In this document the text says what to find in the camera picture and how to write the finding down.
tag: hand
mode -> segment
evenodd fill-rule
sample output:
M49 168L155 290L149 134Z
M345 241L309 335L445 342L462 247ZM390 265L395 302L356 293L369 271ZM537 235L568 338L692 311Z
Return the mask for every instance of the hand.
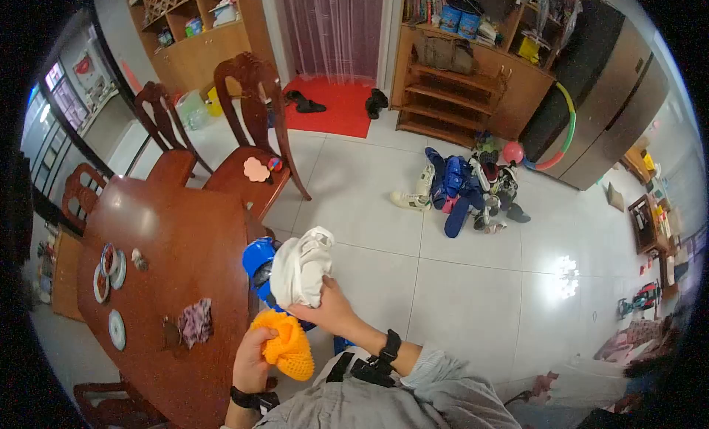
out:
M259 327L244 334L236 351L232 384L244 394L257 394L266 390L266 379L271 365L263 356L263 345L278 336L278 331Z
M350 306L350 301L342 294L338 283L323 275L320 307L313 309L302 304L291 304L288 312L295 317L310 321L335 336L349 338L349 335L364 322Z

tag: wooden chair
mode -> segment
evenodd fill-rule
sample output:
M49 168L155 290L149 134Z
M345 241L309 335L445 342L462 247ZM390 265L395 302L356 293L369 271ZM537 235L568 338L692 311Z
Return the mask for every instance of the wooden chair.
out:
M152 106L155 122L145 112L143 102L148 102ZM182 141L184 141L186 147L175 138L172 122L167 115L167 111L172 115L177 131L182 136ZM145 84L143 90L136 95L136 114L140 123L143 124L146 131L162 149L162 155L150 170L150 174L146 178L147 181L167 182L184 186L190 176L193 176L192 169L197 163L202 165L207 172L212 173L212 169L209 168L194 146L192 146L192 142L185 133L177 111L163 85L154 82ZM160 133L167 140L167 144L163 141Z
M86 421L95 429L120 426L151 428L167 422L123 376L120 383L84 383L74 386L74 398Z
M66 178L64 185L64 195L62 196L62 213L81 230L86 227L86 221L81 220L76 214L69 210L69 202L76 198L79 202L79 207L82 208L86 215L93 211L93 205L99 201L99 196L96 192L87 186L82 185L82 174L87 174L96 184L103 188L106 187L106 180L103 179L94 168L88 163L82 163L74 169L74 172Z
M244 134L232 105L231 96L227 90L226 78L232 77L239 82L242 88L241 111L244 124L254 145L251 145ZM234 150L219 165L212 176L207 180L202 189L219 192L239 192L244 203L253 203L251 212L259 220L266 216L271 204L276 200L288 182L293 178L293 183L298 187L303 197L310 201L305 186L295 168L291 147L288 144L288 131L286 129L286 116L284 101L278 73L268 62L253 56L251 52L244 52L235 58L221 62L214 70L214 84L219 97L219 103L224 110L226 119L234 132L239 147ZM271 99L271 108L275 115L274 125L276 139L281 150L281 155L276 154L268 141L268 110L264 97ZM244 175L244 161L255 157L263 165L269 159L278 157L283 162L283 169L272 172L273 184L268 182L251 182Z

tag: pink curtain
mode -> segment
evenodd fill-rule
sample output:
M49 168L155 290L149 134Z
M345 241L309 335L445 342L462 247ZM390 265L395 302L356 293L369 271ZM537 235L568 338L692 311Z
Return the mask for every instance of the pink curtain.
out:
M381 0L285 0L296 70L337 82L375 79Z

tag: black wrist strap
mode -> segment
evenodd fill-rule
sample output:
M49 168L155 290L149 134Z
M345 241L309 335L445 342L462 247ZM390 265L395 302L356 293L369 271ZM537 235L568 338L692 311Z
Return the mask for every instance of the black wrist strap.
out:
M352 376L368 383L384 387L393 387L394 379L389 376L393 367L391 363L396 360L401 347L401 337L392 329L387 331L386 344L379 352L379 356L372 355L365 363L357 360L352 366Z
M236 386L230 390L231 401L241 408L256 409L261 415L266 415L272 408L280 404L275 392L262 392L260 394L246 394Z

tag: orange mesh bag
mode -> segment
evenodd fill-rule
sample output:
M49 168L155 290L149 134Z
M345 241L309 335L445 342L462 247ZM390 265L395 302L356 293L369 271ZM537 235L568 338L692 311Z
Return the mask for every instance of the orange mesh bag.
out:
M264 348L269 364L275 364L293 380L306 381L313 376L315 363L310 342L296 317L273 309L263 310L254 318L250 329L259 327L278 330L278 336L268 340Z

